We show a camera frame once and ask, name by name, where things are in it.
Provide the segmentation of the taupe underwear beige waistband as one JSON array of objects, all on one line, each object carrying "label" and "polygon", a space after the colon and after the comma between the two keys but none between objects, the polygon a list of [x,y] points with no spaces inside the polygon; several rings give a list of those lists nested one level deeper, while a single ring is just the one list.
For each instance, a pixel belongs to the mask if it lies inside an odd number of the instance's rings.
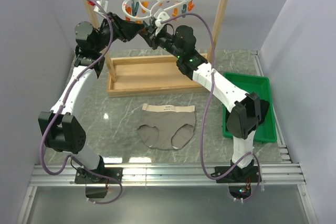
[{"label": "taupe underwear beige waistband", "polygon": [[143,104],[137,132],[144,145],[162,151],[180,150],[193,137],[195,106]]}]

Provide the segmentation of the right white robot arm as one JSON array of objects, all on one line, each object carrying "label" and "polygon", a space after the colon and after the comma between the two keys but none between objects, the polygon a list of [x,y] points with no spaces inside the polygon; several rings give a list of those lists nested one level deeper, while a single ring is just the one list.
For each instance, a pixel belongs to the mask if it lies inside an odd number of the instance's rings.
[{"label": "right white robot arm", "polygon": [[174,34],[167,32],[168,22],[161,28],[154,25],[144,27],[138,34],[152,48],[162,48],[177,58],[179,71],[189,79],[207,89],[209,97],[216,97],[229,112],[226,123],[234,140],[231,166],[223,174],[207,174],[212,180],[232,176],[234,182],[243,182],[257,162],[253,154],[253,141],[262,119],[260,97],[255,92],[248,93],[228,81],[196,49],[196,38],[189,26],[178,26]]}]

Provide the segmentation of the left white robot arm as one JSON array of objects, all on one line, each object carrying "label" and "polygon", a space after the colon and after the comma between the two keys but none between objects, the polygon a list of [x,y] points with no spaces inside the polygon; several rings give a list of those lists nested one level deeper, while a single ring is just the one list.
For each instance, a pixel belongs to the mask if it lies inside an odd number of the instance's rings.
[{"label": "left white robot arm", "polygon": [[40,164],[49,175],[52,172],[44,161],[44,149],[67,153],[67,159],[79,164],[77,175],[91,183],[108,182],[108,172],[103,158],[86,144],[86,133],[77,120],[85,96],[99,78],[105,55],[112,42],[132,40],[145,26],[121,19],[108,13],[99,28],[90,22],[80,22],[75,27],[76,60],[69,83],[61,97],[48,111],[41,112],[38,123],[42,133],[39,150]]}]

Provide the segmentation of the orange clip back left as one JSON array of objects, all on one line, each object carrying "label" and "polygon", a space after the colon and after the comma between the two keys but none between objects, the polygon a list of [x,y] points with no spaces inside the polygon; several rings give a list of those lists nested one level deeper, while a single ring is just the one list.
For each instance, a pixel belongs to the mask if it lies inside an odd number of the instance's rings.
[{"label": "orange clip back left", "polygon": [[[125,12],[126,12],[128,15],[131,15],[131,14],[132,14],[132,8],[131,8],[130,6],[125,5],[125,6],[124,6],[124,10],[125,10]],[[128,15],[125,16],[125,19],[126,19],[127,21],[130,21],[131,18],[130,18]]]}]

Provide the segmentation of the orange clip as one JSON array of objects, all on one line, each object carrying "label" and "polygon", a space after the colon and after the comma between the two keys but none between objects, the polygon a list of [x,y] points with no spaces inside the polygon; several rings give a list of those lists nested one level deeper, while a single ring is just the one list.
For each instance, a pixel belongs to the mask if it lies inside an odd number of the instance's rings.
[{"label": "orange clip", "polygon": [[[125,12],[126,12],[128,15],[131,15],[131,14],[132,14],[132,8],[131,8],[130,6],[125,5],[125,6],[124,6],[124,10],[125,10]],[[130,18],[128,15],[125,16],[125,19],[126,19],[127,21],[130,21],[131,18]]]},{"label": "orange clip", "polygon": [[193,1],[191,0],[191,1],[189,1],[189,3],[188,3],[188,6],[187,6],[187,10],[190,12],[193,8],[194,8],[194,4],[193,4]]}]

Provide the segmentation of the teal clip back left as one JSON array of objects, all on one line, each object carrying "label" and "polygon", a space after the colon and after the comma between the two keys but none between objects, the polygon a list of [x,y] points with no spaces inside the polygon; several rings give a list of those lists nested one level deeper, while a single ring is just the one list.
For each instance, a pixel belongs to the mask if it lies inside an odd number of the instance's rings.
[{"label": "teal clip back left", "polygon": [[137,0],[131,0],[131,12],[132,16],[136,16],[139,10],[140,3]]}]

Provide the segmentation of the teal clip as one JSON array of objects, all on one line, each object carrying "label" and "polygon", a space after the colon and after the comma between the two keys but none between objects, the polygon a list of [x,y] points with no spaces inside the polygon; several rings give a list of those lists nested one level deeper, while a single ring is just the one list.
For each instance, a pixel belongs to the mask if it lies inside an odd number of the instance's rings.
[{"label": "teal clip", "polygon": [[186,12],[187,12],[187,5],[184,4],[183,7],[182,7],[182,9],[181,9],[181,13],[185,14]]},{"label": "teal clip", "polygon": [[131,12],[132,16],[136,16],[139,10],[140,3],[137,0],[131,0]]}]

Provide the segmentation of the teal clip front right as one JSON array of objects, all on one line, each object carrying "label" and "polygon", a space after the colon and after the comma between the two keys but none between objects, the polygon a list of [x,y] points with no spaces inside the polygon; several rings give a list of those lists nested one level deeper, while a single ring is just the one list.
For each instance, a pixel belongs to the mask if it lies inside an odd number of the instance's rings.
[{"label": "teal clip front right", "polygon": [[187,5],[184,4],[183,7],[182,7],[182,9],[181,9],[181,13],[185,14],[186,12],[187,12]]}]

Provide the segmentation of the orange clip far right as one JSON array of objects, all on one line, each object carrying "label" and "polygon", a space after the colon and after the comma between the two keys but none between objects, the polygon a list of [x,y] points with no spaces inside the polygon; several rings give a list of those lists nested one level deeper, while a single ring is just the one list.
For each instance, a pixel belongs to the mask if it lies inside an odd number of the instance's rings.
[{"label": "orange clip far right", "polygon": [[191,0],[191,1],[189,1],[189,3],[188,3],[188,6],[187,6],[187,10],[190,12],[193,8],[194,8],[194,4],[193,4],[193,1]]}]

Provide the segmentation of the black garment in bin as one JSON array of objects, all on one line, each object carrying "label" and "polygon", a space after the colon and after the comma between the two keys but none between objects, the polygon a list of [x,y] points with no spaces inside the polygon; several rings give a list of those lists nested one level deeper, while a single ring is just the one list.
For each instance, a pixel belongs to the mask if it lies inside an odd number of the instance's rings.
[{"label": "black garment in bin", "polygon": [[269,101],[266,101],[266,100],[263,100],[261,99],[260,100],[260,121],[259,121],[259,125],[263,124],[263,122],[265,121],[265,118],[266,118],[266,115],[268,113],[268,110],[269,110],[269,106],[270,106],[270,103]]}]

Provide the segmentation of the green plastic bin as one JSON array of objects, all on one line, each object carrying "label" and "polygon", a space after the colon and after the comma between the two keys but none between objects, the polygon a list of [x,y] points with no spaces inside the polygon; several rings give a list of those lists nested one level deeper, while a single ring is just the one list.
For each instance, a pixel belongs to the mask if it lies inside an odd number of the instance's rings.
[{"label": "green plastic bin", "polygon": [[269,102],[269,108],[265,115],[265,120],[256,130],[254,141],[259,143],[276,142],[276,121],[272,105],[269,79],[267,77],[232,72],[224,73],[224,77],[240,89],[245,90],[248,93],[256,92],[261,100]]}]

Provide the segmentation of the wooden hanging rack frame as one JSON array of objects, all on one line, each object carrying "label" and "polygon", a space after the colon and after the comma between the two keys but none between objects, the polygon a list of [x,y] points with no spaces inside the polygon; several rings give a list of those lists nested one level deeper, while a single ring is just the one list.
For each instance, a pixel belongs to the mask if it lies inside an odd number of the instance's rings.
[{"label": "wooden hanging rack frame", "polygon": [[[228,0],[219,0],[213,28],[218,41]],[[182,75],[173,56],[106,57],[109,69],[107,94],[110,97],[203,91],[201,85]]]}]

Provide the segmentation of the aluminium mounting rail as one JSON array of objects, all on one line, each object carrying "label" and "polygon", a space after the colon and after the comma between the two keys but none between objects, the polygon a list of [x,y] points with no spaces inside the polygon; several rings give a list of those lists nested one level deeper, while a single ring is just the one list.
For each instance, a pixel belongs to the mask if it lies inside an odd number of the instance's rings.
[{"label": "aluminium mounting rail", "polygon": [[[208,179],[199,164],[151,164],[128,163],[107,164],[107,168],[122,171],[122,185],[135,186],[215,186],[217,183]],[[261,164],[262,186],[296,185],[303,204],[308,223],[318,223],[316,213],[310,200],[306,180],[299,164],[275,163]],[[75,186],[75,170],[66,166],[58,176],[49,176],[40,165],[36,165],[28,182],[24,201],[17,223],[27,223],[29,212],[38,187]]]}]

